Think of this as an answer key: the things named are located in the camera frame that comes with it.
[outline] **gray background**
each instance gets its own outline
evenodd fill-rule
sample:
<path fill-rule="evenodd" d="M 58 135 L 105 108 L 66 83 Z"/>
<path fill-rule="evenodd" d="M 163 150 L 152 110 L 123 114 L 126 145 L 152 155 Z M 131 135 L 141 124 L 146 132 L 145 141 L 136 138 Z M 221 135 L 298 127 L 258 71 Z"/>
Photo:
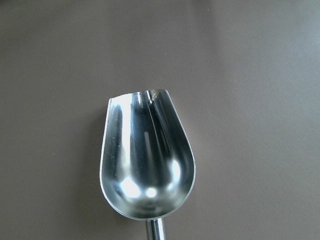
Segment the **gray background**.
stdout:
<path fill-rule="evenodd" d="M 168 239 L 319 239 L 319 0 L 0 1 L 1 239 L 146 238 L 99 163 L 109 98 L 147 89 L 197 166 Z"/>

